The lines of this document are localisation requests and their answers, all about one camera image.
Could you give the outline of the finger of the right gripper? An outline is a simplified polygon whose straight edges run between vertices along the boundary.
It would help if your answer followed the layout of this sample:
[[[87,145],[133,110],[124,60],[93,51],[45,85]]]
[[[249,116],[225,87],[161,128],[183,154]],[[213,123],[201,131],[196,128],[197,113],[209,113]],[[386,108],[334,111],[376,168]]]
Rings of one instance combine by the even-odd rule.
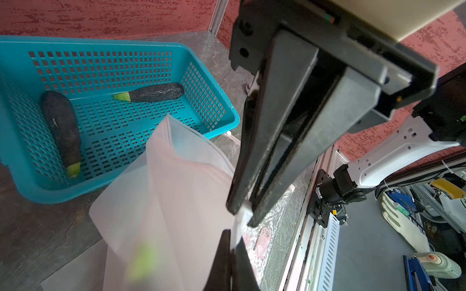
[[[380,85],[351,68],[345,69],[270,173],[248,225],[257,227],[297,176],[374,108],[380,94]]]
[[[318,49],[286,30],[269,47],[263,78],[253,103],[251,122],[243,122],[241,151],[226,207],[235,215],[254,185],[312,70]]]

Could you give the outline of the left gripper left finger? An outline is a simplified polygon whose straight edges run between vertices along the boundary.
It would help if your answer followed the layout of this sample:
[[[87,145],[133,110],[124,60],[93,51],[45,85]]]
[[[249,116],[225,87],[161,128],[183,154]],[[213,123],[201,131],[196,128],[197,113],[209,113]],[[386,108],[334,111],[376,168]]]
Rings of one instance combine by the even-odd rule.
[[[230,291],[231,289],[231,231],[222,232],[204,291]]]

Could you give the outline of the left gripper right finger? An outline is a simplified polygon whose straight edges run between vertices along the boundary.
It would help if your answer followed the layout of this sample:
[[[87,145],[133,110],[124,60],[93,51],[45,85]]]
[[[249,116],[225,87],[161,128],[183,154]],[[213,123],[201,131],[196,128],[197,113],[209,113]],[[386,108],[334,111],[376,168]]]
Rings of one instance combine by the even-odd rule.
[[[260,291],[243,239],[231,252],[231,259],[231,290]]]

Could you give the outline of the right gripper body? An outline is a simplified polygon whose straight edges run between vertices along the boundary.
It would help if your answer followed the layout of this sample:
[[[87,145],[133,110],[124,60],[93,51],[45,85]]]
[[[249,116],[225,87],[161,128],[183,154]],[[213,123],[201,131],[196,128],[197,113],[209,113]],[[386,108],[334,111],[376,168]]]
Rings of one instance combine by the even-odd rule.
[[[347,68],[380,85],[381,94],[376,106],[346,133],[385,123],[396,109],[435,90],[438,68],[432,62],[329,1],[242,1],[231,38],[233,68],[256,73],[260,85],[269,47],[281,30],[319,51],[280,134],[296,135]]]

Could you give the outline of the clear zip-top bag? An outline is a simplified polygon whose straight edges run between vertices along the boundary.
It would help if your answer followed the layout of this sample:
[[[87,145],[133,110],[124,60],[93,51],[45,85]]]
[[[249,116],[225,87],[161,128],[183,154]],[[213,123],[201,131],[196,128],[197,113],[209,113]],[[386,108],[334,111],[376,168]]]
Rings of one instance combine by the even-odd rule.
[[[101,291],[108,245],[99,240],[75,259],[46,278],[44,291]]]
[[[108,245],[106,291],[203,291],[222,232],[233,251],[251,218],[243,202],[226,208],[234,167],[203,135],[166,116],[131,163],[95,200],[89,214]],[[138,243],[153,242],[159,265],[147,281],[126,284]]]

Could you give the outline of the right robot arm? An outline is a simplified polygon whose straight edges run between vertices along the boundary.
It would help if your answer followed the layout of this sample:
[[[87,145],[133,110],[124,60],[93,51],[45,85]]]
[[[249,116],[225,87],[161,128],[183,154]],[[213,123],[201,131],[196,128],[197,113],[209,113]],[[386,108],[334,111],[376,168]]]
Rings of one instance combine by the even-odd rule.
[[[320,182],[308,212],[327,226],[330,208],[365,199],[392,173],[466,143],[466,69],[440,77],[402,45],[459,1],[242,1],[229,59],[257,77],[226,208],[251,203],[256,227],[288,186],[342,135],[391,120],[401,127]]]

